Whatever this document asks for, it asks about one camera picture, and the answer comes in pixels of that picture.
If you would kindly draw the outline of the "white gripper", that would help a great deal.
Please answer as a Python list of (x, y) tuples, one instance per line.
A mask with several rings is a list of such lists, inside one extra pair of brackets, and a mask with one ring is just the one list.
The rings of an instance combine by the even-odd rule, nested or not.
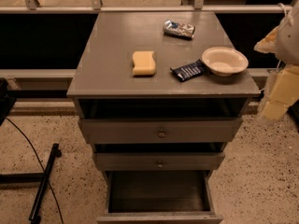
[(262, 100), (258, 115), (262, 119), (279, 120), (299, 100), (299, 66), (287, 65), (278, 72), (267, 101)]

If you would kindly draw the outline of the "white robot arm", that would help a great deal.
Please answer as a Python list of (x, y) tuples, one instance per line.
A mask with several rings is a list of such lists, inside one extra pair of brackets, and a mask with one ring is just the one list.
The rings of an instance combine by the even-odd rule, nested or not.
[(281, 119), (288, 109), (299, 100), (299, 5), (285, 16), (254, 49), (261, 53), (274, 53), (285, 67), (271, 72), (264, 87), (264, 97), (258, 108), (259, 119), (274, 122)]

